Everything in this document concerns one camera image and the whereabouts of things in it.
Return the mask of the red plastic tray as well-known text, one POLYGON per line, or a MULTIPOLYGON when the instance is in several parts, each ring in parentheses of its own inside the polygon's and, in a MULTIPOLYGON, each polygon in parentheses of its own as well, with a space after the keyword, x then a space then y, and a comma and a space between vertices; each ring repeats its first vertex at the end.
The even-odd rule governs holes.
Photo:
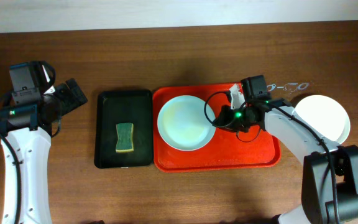
POLYGON ((154 121, 154 164, 164 172, 192 172, 268 167, 281 156, 279 140, 258 127, 248 133, 230 133, 217 129, 207 145, 185 152, 169 146, 157 129, 157 116, 162 106, 176 96, 191 95, 207 100, 217 91, 230 89, 233 83, 197 86, 168 86, 159 88, 152 97, 154 121))

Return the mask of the light blue plate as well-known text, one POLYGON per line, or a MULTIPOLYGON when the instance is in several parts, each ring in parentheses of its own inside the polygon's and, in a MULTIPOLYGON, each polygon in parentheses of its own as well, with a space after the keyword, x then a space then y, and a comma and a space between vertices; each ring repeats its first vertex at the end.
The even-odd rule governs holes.
POLYGON ((214 137, 211 122, 215 114, 204 100, 182 95, 168 100, 157 115, 157 130, 170 147, 179 151, 196 151, 214 137))

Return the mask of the white plate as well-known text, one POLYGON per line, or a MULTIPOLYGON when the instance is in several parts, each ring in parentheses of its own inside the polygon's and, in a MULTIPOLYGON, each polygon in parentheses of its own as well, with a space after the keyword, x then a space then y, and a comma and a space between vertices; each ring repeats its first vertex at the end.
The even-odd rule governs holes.
POLYGON ((339 144, 344 143, 350 134, 348 113, 341 104, 328 96, 307 96, 296 104, 295 111, 315 130, 339 144))

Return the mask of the black plastic tray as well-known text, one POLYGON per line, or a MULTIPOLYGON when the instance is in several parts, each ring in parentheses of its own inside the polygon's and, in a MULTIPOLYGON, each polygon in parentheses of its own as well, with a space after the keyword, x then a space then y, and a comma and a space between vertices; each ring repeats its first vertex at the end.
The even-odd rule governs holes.
POLYGON ((153 163, 152 92, 150 90, 104 91, 98 96, 94 164, 99 169, 148 166, 153 163), (133 124, 130 152, 117 152, 116 125, 133 124))

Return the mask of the green yellow sponge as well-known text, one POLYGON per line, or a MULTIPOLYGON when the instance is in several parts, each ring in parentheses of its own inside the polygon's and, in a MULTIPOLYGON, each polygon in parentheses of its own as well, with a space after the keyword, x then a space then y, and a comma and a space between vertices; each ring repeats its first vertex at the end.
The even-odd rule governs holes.
POLYGON ((134 151, 133 132, 134 125, 132 123, 119 123, 116 125, 117 143, 116 152, 126 153, 134 151))

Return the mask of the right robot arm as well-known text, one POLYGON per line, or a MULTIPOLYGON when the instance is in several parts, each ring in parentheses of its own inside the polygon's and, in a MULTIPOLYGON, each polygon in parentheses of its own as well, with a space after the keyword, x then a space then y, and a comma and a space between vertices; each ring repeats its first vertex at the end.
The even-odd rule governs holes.
POLYGON ((358 218, 358 147, 343 146, 304 121, 291 103, 273 99, 263 75, 222 92, 224 105, 210 123, 235 134, 253 126, 282 142, 303 166, 301 205, 272 223, 345 223, 358 218))

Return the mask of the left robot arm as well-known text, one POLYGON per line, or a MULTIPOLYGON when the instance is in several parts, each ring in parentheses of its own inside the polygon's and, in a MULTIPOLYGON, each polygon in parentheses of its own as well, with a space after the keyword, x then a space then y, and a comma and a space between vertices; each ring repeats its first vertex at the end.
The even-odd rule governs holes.
POLYGON ((0 140, 5 161, 3 223, 51 223, 48 155, 64 115, 87 103, 74 79, 56 85, 45 61, 12 65, 13 90, 0 109, 0 140))

